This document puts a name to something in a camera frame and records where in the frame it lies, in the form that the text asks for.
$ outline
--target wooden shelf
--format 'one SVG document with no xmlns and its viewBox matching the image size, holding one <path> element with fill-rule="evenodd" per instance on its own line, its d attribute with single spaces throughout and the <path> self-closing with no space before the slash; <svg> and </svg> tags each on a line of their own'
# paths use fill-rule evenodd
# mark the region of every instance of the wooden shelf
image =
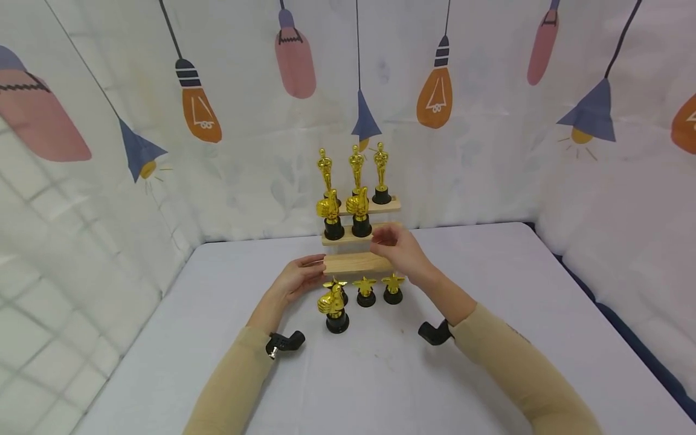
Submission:
<svg viewBox="0 0 696 435">
<path fill-rule="evenodd" d="M 351 214 L 346 211 L 345 199 L 342 199 L 341 201 L 342 201 L 342 204 L 338 208 L 338 216 L 350 216 Z M 401 211 L 401 201 L 399 201 L 399 198 L 396 195 L 392 195 L 391 202 L 388 204 L 385 204 L 385 205 L 375 204 L 372 202 L 372 198 L 370 198 L 370 210 L 368 211 L 368 214 L 392 213 L 392 212 L 400 212 L 400 211 Z"/>
<path fill-rule="evenodd" d="M 324 274 L 327 276 L 387 272 L 394 269 L 389 260 L 371 252 L 327 255 L 324 257 L 324 264 Z"/>
<path fill-rule="evenodd" d="M 382 222 L 382 223 L 373 223 L 372 224 L 372 231 L 374 231 L 376 228 L 383 227 L 388 223 L 395 223 L 397 225 L 401 225 L 399 222 Z M 353 228 L 353 225 L 344 225 L 343 229 L 345 230 L 345 235 L 341 237 L 339 240 L 329 240 L 326 238 L 324 233 L 322 232 L 322 245 L 324 246 L 336 246 L 336 245 L 347 245 L 351 243 L 360 243 L 360 242 L 369 242 L 372 239 L 372 233 L 366 237 L 355 237 L 353 235 L 353 232 L 351 229 Z"/>
</svg>

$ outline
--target blue lamp shade print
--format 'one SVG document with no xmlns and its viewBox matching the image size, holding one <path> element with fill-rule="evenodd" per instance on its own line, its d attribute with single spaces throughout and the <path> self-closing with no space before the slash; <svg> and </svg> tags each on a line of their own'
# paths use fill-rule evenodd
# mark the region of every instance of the blue lamp shade print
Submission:
<svg viewBox="0 0 696 435">
<path fill-rule="evenodd" d="M 628 17 L 624 29 L 619 36 L 619 42 L 614 51 L 614 56 L 612 56 L 606 71 L 604 72 L 604 78 L 595 86 L 590 93 L 588 93 L 583 99 L 580 100 L 577 106 L 573 108 L 570 112 L 561 118 L 557 124 L 561 125 L 571 125 L 573 127 L 570 137 L 561 139 L 561 141 L 567 141 L 572 139 L 573 142 L 578 145 L 585 145 L 590 142 L 592 138 L 602 139 L 604 141 L 616 142 L 616 136 L 614 135 L 614 121 L 611 118 L 611 86 L 609 85 L 609 73 L 611 72 L 614 62 L 616 62 L 617 57 L 621 51 L 621 47 L 624 44 L 624 38 L 628 32 L 628 28 L 631 26 L 631 22 L 638 12 L 638 8 L 642 0 L 636 0 L 631 15 Z M 569 150 L 573 144 L 568 145 L 566 150 Z M 592 151 L 585 146 L 585 150 L 592 156 L 593 159 L 597 158 L 592 154 Z M 576 158 L 579 158 L 580 150 L 576 149 Z"/>
<path fill-rule="evenodd" d="M 609 79 L 602 79 L 583 99 L 580 100 L 557 124 L 573 127 L 570 138 L 573 142 L 585 145 L 592 138 L 616 142 L 614 122 L 611 119 L 611 87 Z"/>
<path fill-rule="evenodd" d="M 367 147 L 367 142 L 371 137 L 382 134 L 382 131 L 372 117 L 370 108 L 367 107 L 367 102 L 365 101 L 362 90 L 358 90 L 358 122 L 355 124 L 355 128 L 353 128 L 351 134 L 357 135 L 360 141 L 360 151 Z"/>
<path fill-rule="evenodd" d="M 157 169 L 155 159 L 167 153 L 149 140 L 138 136 L 126 125 L 121 118 L 118 119 L 123 136 L 123 145 L 126 148 L 128 169 L 133 175 L 133 181 L 139 178 L 148 179 Z"/>
</svg>

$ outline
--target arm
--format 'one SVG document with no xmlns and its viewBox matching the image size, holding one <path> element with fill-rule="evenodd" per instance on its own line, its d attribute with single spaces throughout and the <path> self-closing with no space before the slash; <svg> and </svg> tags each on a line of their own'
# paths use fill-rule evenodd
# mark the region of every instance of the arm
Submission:
<svg viewBox="0 0 696 435">
<path fill-rule="evenodd" d="M 482 365 L 529 420 L 536 435 L 595 435 L 601 430 L 578 393 L 525 338 L 439 271 L 406 229 L 374 231 L 370 250 L 430 298 L 450 325 L 457 347 Z"/>
<path fill-rule="evenodd" d="M 324 255 L 290 262 L 259 302 L 246 326 L 203 388 L 184 435 L 241 435 L 273 360 L 269 334 L 285 308 L 323 280 Z"/>
</svg>

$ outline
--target pink light bulb print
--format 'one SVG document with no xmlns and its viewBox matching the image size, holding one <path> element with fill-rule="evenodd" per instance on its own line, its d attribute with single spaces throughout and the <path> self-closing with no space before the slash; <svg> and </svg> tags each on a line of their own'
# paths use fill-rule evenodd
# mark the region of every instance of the pink light bulb print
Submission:
<svg viewBox="0 0 696 435">
<path fill-rule="evenodd" d="M 546 15 L 541 20 L 541 24 L 537 29 L 537 37 L 534 39 L 534 48 L 532 48 L 532 57 L 529 60 L 529 68 L 527 69 L 527 82 L 536 86 L 546 72 L 548 62 L 551 59 L 553 45 L 556 43 L 556 35 L 558 34 L 558 4 L 560 0 L 552 0 L 551 7 Z"/>
<path fill-rule="evenodd" d="M 0 45 L 0 116 L 25 146 L 49 161 L 84 161 L 92 152 L 48 85 Z"/>
<path fill-rule="evenodd" d="M 295 28 L 292 13 L 280 0 L 280 31 L 276 36 L 276 59 L 287 93 L 299 99 L 309 98 L 317 88 L 314 61 L 307 37 Z"/>
</svg>

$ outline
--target beige sleeve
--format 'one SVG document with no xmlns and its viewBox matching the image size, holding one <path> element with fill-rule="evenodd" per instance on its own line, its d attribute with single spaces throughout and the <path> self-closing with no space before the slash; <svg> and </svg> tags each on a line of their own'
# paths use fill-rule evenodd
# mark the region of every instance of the beige sleeve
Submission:
<svg viewBox="0 0 696 435">
<path fill-rule="evenodd" d="M 245 327 L 203 388 L 184 435 L 241 435 L 273 360 L 269 336 Z"/>
<path fill-rule="evenodd" d="M 535 435 L 596 435 L 599 424 L 578 393 L 522 335 L 478 304 L 450 327 L 457 347 L 491 375 Z"/>
</svg>

